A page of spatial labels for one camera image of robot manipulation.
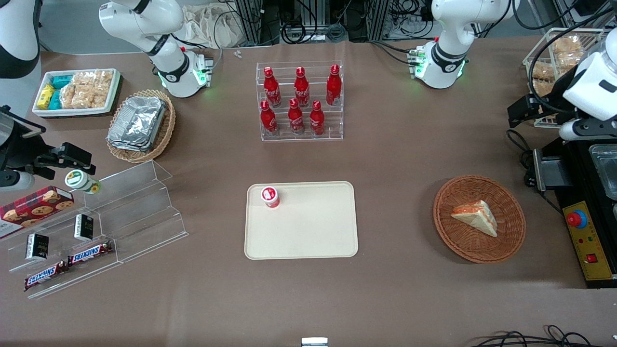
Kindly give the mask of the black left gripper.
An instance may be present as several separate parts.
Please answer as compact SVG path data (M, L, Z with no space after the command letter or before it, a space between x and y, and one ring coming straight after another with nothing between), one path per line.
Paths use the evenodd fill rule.
M532 79L530 96L523 96L507 107L509 128L514 129L526 121L534 122L553 114L558 117L578 117L577 107L564 97L564 93L575 79L575 74L566 72L544 92L534 85L535 79Z

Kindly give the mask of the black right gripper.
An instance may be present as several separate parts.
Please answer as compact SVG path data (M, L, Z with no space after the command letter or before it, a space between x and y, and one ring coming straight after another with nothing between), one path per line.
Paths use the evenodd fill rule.
M42 134L46 127L26 120L1 107L1 171L15 171L28 166L37 168L38 176L55 176L49 167L71 168L94 175L91 153L68 142L56 148L47 145Z

